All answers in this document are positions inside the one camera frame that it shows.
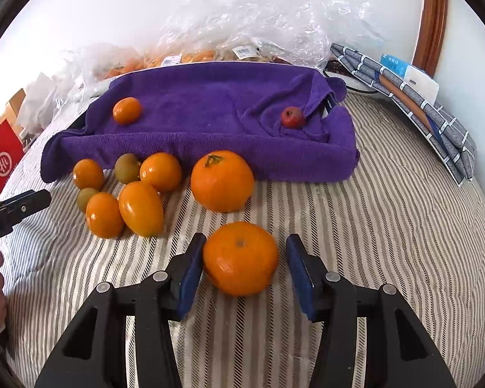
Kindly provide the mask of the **small orange kumquat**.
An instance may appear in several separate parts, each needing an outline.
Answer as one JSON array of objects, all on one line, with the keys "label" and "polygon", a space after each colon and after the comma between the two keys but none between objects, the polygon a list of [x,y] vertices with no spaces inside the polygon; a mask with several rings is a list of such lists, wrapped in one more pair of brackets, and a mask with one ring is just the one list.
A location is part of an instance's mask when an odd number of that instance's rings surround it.
[{"label": "small orange kumquat", "polygon": [[105,177],[101,166],[91,158],[81,159],[72,170],[73,183],[78,189],[101,190]]},{"label": "small orange kumquat", "polygon": [[86,205],[86,224],[100,238],[116,238],[122,233],[124,221],[118,200],[112,194],[98,192]]}]

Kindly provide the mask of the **greenish brown small fruit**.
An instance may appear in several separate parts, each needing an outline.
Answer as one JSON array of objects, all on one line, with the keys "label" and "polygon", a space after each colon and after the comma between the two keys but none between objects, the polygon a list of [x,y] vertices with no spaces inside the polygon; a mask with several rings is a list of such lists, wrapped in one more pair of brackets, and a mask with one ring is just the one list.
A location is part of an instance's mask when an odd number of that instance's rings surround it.
[{"label": "greenish brown small fruit", "polygon": [[113,173],[120,183],[128,184],[140,178],[140,166],[137,156],[133,153],[125,153],[116,160]]}]

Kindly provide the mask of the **oval orange kumquat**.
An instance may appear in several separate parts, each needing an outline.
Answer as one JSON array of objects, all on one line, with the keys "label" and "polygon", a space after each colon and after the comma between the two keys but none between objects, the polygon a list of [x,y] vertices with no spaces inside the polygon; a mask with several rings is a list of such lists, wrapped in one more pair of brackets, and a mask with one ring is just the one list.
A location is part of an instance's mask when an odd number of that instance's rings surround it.
[{"label": "oval orange kumquat", "polygon": [[164,228],[162,200],[151,185],[134,181],[122,188],[118,197],[122,219],[138,236],[160,235]]}]

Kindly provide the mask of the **round orange kumquat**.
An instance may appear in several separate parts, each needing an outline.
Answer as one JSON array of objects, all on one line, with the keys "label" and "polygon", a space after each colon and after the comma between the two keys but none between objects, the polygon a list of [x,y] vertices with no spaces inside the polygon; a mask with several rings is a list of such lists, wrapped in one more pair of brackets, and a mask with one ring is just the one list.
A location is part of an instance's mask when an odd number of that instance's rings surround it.
[{"label": "round orange kumquat", "polygon": [[159,193],[175,190],[182,179],[182,169],[176,157],[166,152],[157,152],[141,164],[140,180]]}]

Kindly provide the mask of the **large orange mandarin with stem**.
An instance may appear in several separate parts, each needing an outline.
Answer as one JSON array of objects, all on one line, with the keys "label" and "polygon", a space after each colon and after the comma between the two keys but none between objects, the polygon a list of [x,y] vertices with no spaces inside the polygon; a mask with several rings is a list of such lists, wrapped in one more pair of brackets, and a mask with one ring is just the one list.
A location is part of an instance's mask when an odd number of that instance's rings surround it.
[{"label": "large orange mandarin with stem", "polygon": [[197,161],[190,179],[192,194],[204,208],[232,213],[244,208],[255,178],[247,162],[230,151],[210,152]]}]

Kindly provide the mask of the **red paper bag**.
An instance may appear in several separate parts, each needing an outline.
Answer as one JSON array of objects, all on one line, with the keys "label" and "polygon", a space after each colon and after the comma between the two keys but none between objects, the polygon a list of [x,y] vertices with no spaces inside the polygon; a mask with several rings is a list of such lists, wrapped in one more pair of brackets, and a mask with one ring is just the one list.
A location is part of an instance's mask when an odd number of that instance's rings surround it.
[{"label": "red paper bag", "polygon": [[22,142],[7,120],[0,124],[0,194],[23,157]]}]

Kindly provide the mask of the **cardboard box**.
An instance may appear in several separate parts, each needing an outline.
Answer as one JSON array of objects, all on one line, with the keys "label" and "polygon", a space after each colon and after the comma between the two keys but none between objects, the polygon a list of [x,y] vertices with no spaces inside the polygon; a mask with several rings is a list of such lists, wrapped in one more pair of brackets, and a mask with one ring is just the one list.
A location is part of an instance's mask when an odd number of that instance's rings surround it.
[{"label": "cardboard box", "polygon": [[17,116],[25,98],[24,89],[19,89],[6,103],[3,113],[0,115],[0,125],[7,121],[18,138],[21,138],[22,126],[16,123]]}]

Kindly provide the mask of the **striped bed cover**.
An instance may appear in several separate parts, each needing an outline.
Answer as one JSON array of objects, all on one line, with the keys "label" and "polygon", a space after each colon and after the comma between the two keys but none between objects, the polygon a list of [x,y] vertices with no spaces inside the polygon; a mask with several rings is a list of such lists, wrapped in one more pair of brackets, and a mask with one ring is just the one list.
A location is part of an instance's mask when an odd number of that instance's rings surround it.
[{"label": "striped bed cover", "polygon": [[183,387],[307,387],[322,330],[299,309],[285,262],[285,240],[307,250],[355,285],[396,286],[441,351],[458,387],[485,373],[485,196],[476,180],[457,186],[421,135],[385,101],[350,94],[344,106],[360,161],[333,184],[260,181],[243,211],[203,209],[189,179],[162,196],[163,236],[129,231],[100,239],[76,207],[71,176],[45,185],[43,146],[84,109],[74,104],[18,164],[0,200],[47,188],[48,209],[0,240],[10,333],[9,365],[33,387],[54,344],[101,281],[138,283],[165,269],[192,235],[210,236],[232,221],[267,230],[280,248],[272,286],[236,299],[204,277],[192,310],[171,322]]}]

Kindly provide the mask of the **white plastic bag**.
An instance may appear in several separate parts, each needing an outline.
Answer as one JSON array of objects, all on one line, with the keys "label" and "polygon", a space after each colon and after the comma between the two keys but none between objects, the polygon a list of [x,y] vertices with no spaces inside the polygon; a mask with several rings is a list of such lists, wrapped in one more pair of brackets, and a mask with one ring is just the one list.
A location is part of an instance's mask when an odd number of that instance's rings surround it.
[{"label": "white plastic bag", "polygon": [[42,133],[62,111],[73,86],[70,76],[39,74],[25,91],[16,123],[28,134]]}]

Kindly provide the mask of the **orange kumquat on towel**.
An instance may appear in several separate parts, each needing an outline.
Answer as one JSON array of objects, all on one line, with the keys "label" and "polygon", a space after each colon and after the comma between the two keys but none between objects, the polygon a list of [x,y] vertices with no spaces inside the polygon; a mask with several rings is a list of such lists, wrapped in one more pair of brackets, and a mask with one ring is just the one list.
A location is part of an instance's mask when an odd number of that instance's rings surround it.
[{"label": "orange kumquat on towel", "polygon": [[119,125],[129,125],[137,121],[142,112],[143,106],[138,99],[126,97],[115,104],[112,115]]}]

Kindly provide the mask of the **blue grey checked cloth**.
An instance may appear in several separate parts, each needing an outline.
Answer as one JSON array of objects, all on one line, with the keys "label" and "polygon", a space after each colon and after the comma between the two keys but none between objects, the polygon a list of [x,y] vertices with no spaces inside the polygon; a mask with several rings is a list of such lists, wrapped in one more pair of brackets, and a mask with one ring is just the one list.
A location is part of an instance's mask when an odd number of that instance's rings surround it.
[{"label": "blue grey checked cloth", "polygon": [[354,78],[390,99],[436,152],[458,185],[474,177],[477,147],[469,131],[438,102],[431,103],[405,77],[350,47],[330,51]]}]

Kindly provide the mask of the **small red fruit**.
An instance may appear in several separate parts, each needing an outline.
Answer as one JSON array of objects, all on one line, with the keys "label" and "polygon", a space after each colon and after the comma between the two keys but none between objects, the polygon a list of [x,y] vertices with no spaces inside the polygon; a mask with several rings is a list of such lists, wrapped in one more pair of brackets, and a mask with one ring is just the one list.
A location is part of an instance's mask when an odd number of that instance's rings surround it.
[{"label": "small red fruit", "polygon": [[307,120],[302,109],[298,107],[287,107],[280,116],[281,125],[288,129],[300,129],[305,126]]}]

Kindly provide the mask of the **blue white tissue pack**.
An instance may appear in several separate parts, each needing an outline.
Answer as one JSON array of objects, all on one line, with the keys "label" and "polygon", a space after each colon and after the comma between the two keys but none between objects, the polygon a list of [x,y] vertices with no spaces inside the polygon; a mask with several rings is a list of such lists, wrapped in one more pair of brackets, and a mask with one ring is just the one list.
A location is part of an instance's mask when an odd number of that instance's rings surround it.
[{"label": "blue white tissue pack", "polygon": [[402,59],[385,53],[382,54],[380,63],[403,79],[429,103],[435,103],[439,84],[426,72]]}]

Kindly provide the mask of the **clear plastic bag of fruit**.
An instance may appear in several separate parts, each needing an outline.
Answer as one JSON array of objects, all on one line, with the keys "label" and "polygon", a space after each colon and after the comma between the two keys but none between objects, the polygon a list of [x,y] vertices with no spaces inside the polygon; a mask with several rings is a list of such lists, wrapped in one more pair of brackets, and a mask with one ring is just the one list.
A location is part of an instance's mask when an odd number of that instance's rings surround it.
[{"label": "clear plastic bag of fruit", "polygon": [[373,0],[188,0],[140,47],[96,44],[80,67],[88,81],[210,61],[323,68],[334,43],[385,43],[373,11]]}]

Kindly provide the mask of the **brown wooden frame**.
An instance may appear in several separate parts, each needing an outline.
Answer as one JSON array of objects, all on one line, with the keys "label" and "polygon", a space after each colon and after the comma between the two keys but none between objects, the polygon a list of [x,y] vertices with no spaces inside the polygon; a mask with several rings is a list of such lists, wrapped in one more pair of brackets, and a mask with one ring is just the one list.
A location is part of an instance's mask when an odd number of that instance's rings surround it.
[{"label": "brown wooden frame", "polygon": [[413,64],[433,77],[446,31],[448,0],[423,0]]}]

